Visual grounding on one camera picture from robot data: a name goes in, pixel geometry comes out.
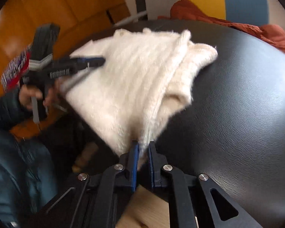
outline white fuzzy sweater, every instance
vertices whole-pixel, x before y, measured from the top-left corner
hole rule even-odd
[[[169,117],[190,105],[194,77],[217,57],[213,47],[194,44],[190,37],[187,30],[120,29],[88,42],[71,56],[103,55],[106,63],[71,88],[66,100],[117,155],[134,139],[142,155]]]

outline black table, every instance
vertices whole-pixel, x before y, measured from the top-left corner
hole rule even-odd
[[[194,102],[156,142],[185,173],[211,176],[263,227],[285,220],[285,54],[246,33],[196,21],[142,21],[123,28],[182,32],[217,47],[194,81]],[[111,36],[115,29],[85,40]]]

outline red cloth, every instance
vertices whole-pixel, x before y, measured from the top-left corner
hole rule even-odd
[[[170,14],[171,19],[203,21],[236,28],[267,42],[285,53],[285,31],[278,25],[264,25],[258,27],[209,17],[190,0],[180,0],[176,2],[172,6]]]
[[[22,76],[22,74],[27,70],[27,68],[29,67],[29,58],[31,56],[30,52],[26,53],[26,61],[25,64],[23,65],[23,67],[21,68],[21,70],[19,71],[19,73],[17,74],[17,76],[13,79],[10,80],[10,82],[8,83],[7,86],[7,90],[11,90],[13,88],[15,88],[18,85],[18,82],[20,80],[20,77]]]

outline dark jacket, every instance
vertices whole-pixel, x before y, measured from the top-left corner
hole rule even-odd
[[[18,96],[16,89],[0,98],[0,219],[7,227],[23,226],[57,193],[47,148],[34,139],[17,142],[8,132],[31,116]]]

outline human hand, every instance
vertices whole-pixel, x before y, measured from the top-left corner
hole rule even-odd
[[[60,84],[60,81],[56,81],[55,85],[48,90],[48,94],[43,101],[44,106],[50,106],[51,104],[58,102]],[[41,100],[43,95],[37,87],[23,85],[19,92],[19,102],[29,111],[32,110],[32,97],[36,97],[38,100]]]

